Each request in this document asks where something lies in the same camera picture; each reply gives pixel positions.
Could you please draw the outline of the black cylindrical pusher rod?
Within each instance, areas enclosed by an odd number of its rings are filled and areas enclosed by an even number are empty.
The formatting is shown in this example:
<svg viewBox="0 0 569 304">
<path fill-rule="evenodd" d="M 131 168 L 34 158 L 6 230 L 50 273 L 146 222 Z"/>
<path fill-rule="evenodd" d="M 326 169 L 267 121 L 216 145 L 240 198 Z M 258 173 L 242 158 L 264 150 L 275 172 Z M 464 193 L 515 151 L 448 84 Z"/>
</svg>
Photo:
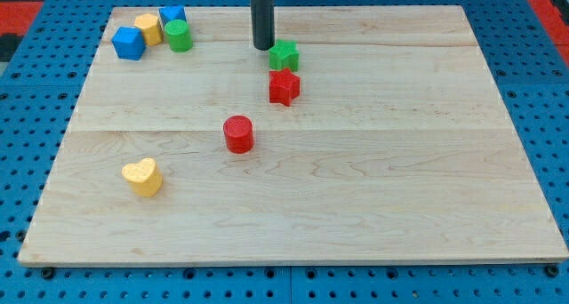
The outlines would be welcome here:
<svg viewBox="0 0 569 304">
<path fill-rule="evenodd" d="M 266 51 L 274 45 L 274 0 L 250 0 L 253 46 Z"/>
</svg>

